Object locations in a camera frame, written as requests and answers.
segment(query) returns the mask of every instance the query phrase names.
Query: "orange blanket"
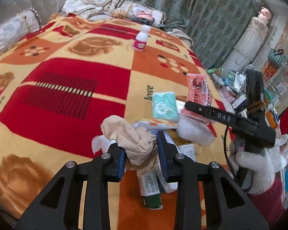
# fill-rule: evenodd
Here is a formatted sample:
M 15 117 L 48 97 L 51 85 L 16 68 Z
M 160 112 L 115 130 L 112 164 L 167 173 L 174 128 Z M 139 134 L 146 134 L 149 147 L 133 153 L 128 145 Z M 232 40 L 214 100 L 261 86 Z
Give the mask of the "orange blanket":
M 184 42 L 161 30 L 151 30 L 143 52 L 134 50 L 140 27 L 54 14 L 0 56 L 0 203 L 12 215 L 20 217 L 67 161 L 94 158 L 91 140 L 101 135 L 106 117 L 116 114 L 131 123 L 151 118 L 152 92 L 185 96 L 184 72 L 206 74 Z M 208 83 L 212 105 L 223 108 Z M 225 126 L 210 128 L 216 139 L 209 147 L 197 145 L 197 161 L 225 164 Z M 112 229 L 155 229 L 156 222 L 173 229 L 175 196 L 163 195 L 163 210 L 146 209 L 135 174 L 126 174 L 121 184 L 109 184 Z

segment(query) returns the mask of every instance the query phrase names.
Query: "metal screw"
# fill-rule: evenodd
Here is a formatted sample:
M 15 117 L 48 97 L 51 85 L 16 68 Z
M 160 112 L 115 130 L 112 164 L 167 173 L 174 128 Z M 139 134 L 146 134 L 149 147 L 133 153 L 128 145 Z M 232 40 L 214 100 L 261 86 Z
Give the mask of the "metal screw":
M 185 157 L 185 155 L 184 154 L 182 154 L 182 153 L 178 153 L 178 154 L 176 154 L 175 155 L 175 157 L 177 158 L 177 159 L 183 159 L 184 157 Z
M 212 162 L 211 163 L 211 166 L 214 168 L 214 169 L 217 169 L 220 167 L 220 164 L 218 162 Z
M 110 158 L 110 154 L 109 153 L 103 153 L 102 155 L 101 155 L 101 158 L 102 159 L 109 159 Z
M 73 168 L 75 166 L 75 162 L 73 161 L 69 161 L 67 164 L 66 164 L 66 167 L 68 167 L 69 169 L 70 168 Z

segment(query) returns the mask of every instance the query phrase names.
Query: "white bottle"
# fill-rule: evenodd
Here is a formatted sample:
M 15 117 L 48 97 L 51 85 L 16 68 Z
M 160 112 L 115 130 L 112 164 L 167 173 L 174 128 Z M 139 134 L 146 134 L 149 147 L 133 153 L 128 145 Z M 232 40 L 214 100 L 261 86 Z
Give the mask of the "white bottle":
M 141 31 L 137 34 L 133 43 L 135 50 L 143 51 L 148 41 L 148 33 L 151 30 L 151 26 L 142 25 Z

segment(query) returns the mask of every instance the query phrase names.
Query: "beige cloth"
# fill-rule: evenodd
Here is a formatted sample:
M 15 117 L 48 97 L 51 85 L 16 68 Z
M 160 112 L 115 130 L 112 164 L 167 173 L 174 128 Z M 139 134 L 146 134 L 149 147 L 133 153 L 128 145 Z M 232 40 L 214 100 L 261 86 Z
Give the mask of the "beige cloth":
M 115 140 L 126 150 L 128 170 L 136 169 L 140 177 L 156 167 L 159 162 L 156 135 L 150 134 L 145 127 L 134 128 L 116 115 L 107 117 L 100 127 L 107 139 Z

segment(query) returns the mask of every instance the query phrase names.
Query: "pink snack package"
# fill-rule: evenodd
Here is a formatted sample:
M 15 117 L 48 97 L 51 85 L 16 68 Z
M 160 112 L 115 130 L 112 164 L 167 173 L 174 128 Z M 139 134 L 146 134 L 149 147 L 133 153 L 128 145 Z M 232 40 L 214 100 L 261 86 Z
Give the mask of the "pink snack package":
M 205 106 L 211 106 L 212 96 L 208 88 L 206 75 L 197 73 L 187 73 L 187 82 L 189 93 L 187 95 L 187 101 L 198 103 Z M 181 114 L 192 117 L 197 121 L 208 124 L 214 121 L 205 118 L 197 113 L 188 111 L 187 109 L 182 109 Z

